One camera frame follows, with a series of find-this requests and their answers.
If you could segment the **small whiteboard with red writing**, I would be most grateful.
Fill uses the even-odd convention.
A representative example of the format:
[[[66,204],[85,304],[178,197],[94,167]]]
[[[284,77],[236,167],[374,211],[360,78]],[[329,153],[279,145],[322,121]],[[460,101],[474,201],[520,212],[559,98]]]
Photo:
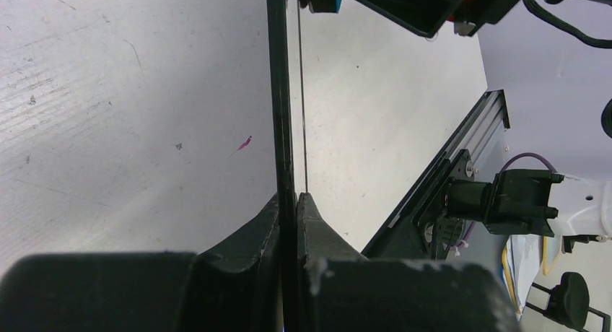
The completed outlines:
[[[305,159],[302,31],[298,0],[266,0],[281,282],[285,331],[306,331],[299,196],[308,187]]]

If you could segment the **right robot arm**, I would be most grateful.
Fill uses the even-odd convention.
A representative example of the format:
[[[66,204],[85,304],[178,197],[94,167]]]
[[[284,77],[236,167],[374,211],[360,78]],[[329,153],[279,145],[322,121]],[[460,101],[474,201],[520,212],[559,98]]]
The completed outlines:
[[[441,259],[465,221],[495,235],[576,235],[594,207],[577,180],[549,170],[476,173],[479,152],[509,126],[487,89],[477,38],[523,4],[563,0],[288,0],[295,111],[295,190],[358,253]],[[611,0],[587,0],[608,5]]]

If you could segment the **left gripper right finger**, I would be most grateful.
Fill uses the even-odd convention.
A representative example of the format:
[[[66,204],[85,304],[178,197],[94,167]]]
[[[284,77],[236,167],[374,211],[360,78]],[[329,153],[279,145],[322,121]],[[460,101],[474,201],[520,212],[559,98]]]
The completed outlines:
[[[301,193],[297,202],[297,263],[300,290],[300,330],[330,331],[349,318],[353,304],[347,284],[334,265],[365,262],[321,216],[310,193]]]

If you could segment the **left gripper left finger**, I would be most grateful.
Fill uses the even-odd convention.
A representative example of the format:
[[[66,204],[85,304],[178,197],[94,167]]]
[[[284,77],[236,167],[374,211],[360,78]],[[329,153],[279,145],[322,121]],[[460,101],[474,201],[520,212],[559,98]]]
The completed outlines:
[[[257,215],[200,254],[191,278],[192,331],[276,331],[279,206]]]

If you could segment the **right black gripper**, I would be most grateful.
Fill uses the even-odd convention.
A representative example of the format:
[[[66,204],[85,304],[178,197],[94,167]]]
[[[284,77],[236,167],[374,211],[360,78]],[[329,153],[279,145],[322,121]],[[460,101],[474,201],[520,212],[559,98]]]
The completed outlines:
[[[354,0],[408,31],[433,38],[447,22],[455,32],[473,36],[485,24],[496,24],[520,0]],[[335,13],[335,0],[298,0],[312,13]]]

